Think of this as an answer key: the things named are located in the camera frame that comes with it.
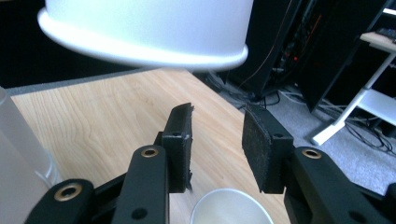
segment black wall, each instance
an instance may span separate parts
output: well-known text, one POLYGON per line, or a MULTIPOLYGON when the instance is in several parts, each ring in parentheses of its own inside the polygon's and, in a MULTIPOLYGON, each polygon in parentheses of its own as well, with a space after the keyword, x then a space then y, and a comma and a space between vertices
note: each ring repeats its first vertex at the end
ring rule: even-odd
POLYGON ((79 55, 48 39, 37 23, 44 0, 0 2, 0 86, 4 88, 132 69, 79 55))

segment brass screw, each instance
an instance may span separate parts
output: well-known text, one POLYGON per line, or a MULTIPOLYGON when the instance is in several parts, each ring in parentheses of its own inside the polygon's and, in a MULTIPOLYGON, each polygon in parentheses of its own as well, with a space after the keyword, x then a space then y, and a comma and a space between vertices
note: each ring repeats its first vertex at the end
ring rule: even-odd
POLYGON ((318 152, 314 149, 304 149, 303 155, 305 155, 307 158, 314 159, 314 160, 318 160, 321 158, 320 152, 318 152))
POLYGON ((66 202, 74 199, 82 192, 82 186, 79 183, 70 183, 56 191, 54 198, 58 202, 66 202))
POLYGON ((155 157, 158 155, 158 150, 155 148, 147 148, 141 152, 141 155, 146 158, 155 157))

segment inverted cup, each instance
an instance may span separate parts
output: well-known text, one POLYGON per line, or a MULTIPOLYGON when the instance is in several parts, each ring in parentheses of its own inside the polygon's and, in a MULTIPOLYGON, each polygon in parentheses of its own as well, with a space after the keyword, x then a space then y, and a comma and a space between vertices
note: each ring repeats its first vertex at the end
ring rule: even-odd
POLYGON ((265 209, 238 189, 215 189, 194 207, 190 224, 273 224, 265 209))

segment desk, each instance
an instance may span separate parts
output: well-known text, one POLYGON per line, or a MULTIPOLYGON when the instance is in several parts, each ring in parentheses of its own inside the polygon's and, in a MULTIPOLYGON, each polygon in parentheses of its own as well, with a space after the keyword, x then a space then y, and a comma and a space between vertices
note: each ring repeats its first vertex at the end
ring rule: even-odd
POLYGON ((209 191, 241 189, 275 223, 290 223, 283 195, 260 194, 244 155, 244 115, 184 70, 159 69, 12 97, 63 179, 100 186, 126 172, 136 149, 153 143, 171 109, 191 102, 193 192, 170 195, 170 223, 189 223, 209 191))
POLYGON ((370 46, 373 48, 388 52, 389 56, 353 98, 352 102, 346 107, 341 116, 333 124, 311 139, 312 143, 317 146, 322 145, 335 133, 341 130, 345 126, 345 120, 356 107, 378 116, 379 118, 396 126, 396 101, 391 97, 372 89, 376 80, 395 58, 396 45, 392 44, 391 40, 387 37, 376 33, 363 34, 361 35, 361 40, 369 42, 370 46))

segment white table frame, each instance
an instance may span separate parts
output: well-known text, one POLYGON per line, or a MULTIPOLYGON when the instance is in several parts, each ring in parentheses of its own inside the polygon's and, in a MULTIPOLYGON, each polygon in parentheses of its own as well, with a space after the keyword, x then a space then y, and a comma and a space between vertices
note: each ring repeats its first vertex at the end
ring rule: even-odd
POLYGON ((389 56, 375 71, 370 80, 361 88, 340 117, 311 139, 311 142, 316 146, 322 145, 340 131, 345 126, 345 120, 356 107, 378 116, 382 120, 396 126, 396 101, 393 98, 372 89, 375 82, 395 58, 396 45, 392 44, 390 39, 375 33, 363 34, 361 36, 361 40, 369 42, 370 46, 373 48, 388 52, 389 56))

